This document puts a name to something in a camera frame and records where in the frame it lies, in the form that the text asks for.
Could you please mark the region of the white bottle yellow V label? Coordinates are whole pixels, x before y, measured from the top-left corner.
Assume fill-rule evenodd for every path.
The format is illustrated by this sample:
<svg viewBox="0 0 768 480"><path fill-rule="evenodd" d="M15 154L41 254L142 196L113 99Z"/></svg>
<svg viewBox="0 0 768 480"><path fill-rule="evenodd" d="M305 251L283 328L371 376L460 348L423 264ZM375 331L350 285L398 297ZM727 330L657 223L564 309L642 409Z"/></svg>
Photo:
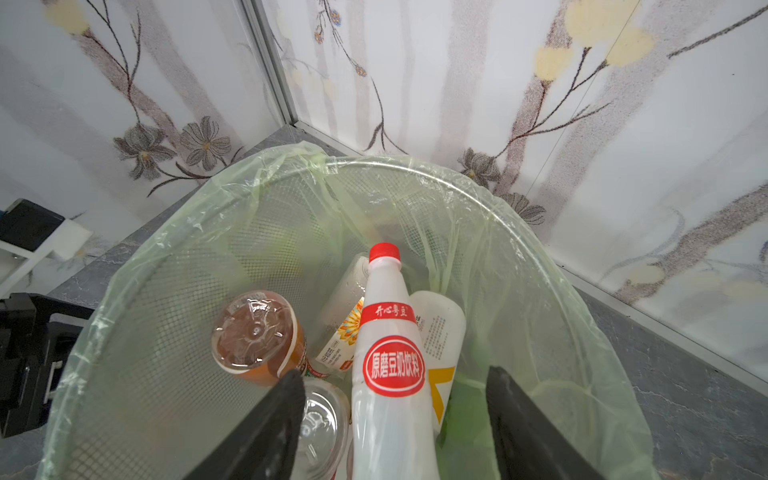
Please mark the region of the white bottle yellow V label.
<svg viewBox="0 0 768 480"><path fill-rule="evenodd" d="M466 333L466 317L453 300L431 291L410 296L422 338L422 353L432 398L432 426L441 432Z"/></svg>

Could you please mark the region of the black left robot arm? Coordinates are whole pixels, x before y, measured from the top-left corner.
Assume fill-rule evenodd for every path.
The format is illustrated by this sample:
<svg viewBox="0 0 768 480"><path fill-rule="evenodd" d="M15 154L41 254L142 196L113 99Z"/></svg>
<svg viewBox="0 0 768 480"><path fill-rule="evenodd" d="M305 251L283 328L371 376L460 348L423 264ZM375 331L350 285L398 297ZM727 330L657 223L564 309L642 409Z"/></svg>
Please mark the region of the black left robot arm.
<svg viewBox="0 0 768 480"><path fill-rule="evenodd" d="M41 294L1 301L1 437L47 423L63 369L94 310Z"/></svg>

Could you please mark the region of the brown bottle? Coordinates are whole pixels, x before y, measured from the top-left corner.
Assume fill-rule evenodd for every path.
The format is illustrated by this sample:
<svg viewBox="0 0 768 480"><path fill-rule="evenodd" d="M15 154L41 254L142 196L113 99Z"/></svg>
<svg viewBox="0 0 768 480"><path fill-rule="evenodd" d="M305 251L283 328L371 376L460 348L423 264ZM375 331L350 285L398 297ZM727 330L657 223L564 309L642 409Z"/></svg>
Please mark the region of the brown bottle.
<svg viewBox="0 0 768 480"><path fill-rule="evenodd" d="M285 375L309 370L306 337L283 296L265 290L242 294L215 320L211 352L225 372L272 387Z"/></svg>

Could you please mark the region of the clear crushed water bottle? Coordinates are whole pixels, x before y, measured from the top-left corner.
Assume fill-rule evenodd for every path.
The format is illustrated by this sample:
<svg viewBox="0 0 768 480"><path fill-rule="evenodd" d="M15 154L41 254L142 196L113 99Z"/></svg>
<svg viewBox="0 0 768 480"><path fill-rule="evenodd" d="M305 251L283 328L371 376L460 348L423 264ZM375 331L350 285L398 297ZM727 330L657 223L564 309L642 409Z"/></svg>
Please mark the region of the clear crushed water bottle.
<svg viewBox="0 0 768 480"><path fill-rule="evenodd" d="M334 479L349 446L351 409L344 392L304 378L305 406L291 479Z"/></svg>

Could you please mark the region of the white bottle yellow flower label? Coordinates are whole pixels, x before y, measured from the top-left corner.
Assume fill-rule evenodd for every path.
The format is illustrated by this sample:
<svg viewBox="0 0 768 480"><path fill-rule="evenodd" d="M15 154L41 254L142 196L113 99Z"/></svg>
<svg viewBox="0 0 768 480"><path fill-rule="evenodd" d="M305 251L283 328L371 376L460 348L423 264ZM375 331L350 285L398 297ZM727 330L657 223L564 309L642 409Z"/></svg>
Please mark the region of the white bottle yellow flower label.
<svg viewBox="0 0 768 480"><path fill-rule="evenodd" d="M312 346L311 366L321 378L343 377L351 368L365 300L369 260L357 255L321 310L319 340Z"/></svg>

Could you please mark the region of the white bottle red cap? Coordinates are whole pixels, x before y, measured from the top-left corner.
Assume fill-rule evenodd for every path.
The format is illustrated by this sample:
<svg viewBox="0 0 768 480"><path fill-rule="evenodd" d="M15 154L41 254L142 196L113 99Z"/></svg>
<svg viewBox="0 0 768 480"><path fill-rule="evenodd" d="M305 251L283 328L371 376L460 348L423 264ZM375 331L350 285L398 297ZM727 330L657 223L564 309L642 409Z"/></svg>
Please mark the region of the white bottle red cap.
<svg viewBox="0 0 768 480"><path fill-rule="evenodd" d="M437 479L422 341L391 243L374 245L352 366L354 479Z"/></svg>

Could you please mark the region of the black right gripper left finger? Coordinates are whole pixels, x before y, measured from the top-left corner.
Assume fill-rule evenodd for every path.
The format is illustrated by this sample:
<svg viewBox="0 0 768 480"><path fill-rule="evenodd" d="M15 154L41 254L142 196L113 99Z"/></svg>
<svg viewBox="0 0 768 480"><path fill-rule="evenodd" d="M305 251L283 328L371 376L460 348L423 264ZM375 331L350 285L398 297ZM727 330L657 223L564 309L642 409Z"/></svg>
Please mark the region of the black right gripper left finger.
<svg viewBox="0 0 768 480"><path fill-rule="evenodd" d="M287 374L186 478L290 478L305 401L302 375Z"/></svg>

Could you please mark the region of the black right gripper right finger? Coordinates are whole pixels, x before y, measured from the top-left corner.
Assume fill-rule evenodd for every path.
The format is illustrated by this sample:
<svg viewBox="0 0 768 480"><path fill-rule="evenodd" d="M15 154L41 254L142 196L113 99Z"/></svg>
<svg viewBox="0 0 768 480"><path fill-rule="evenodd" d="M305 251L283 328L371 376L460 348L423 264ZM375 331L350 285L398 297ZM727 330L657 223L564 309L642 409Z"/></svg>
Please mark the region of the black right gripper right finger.
<svg viewBox="0 0 768 480"><path fill-rule="evenodd" d="M600 479L503 368L489 368L486 402L502 479Z"/></svg>

